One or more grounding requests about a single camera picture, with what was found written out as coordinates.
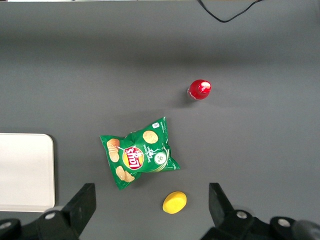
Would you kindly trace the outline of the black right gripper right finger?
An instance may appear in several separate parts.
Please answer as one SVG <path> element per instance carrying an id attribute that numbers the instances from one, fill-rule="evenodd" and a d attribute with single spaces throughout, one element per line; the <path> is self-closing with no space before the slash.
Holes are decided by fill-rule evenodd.
<path id="1" fill-rule="evenodd" d="M 202 237 L 203 240 L 253 240 L 251 230 L 255 218 L 244 210 L 231 205 L 219 183 L 210 183 L 208 207 L 214 227 Z"/>

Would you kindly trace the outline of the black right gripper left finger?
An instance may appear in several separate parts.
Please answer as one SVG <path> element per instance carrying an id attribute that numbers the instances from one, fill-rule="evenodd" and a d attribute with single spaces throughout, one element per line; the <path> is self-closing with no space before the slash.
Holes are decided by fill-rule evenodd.
<path id="1" fill-rule="evenodd" d="M 78 240 L 97 207 L 96 187 L 86 183 L 61 209 L 45 212 L 36 221 L 40 240 Z"/>

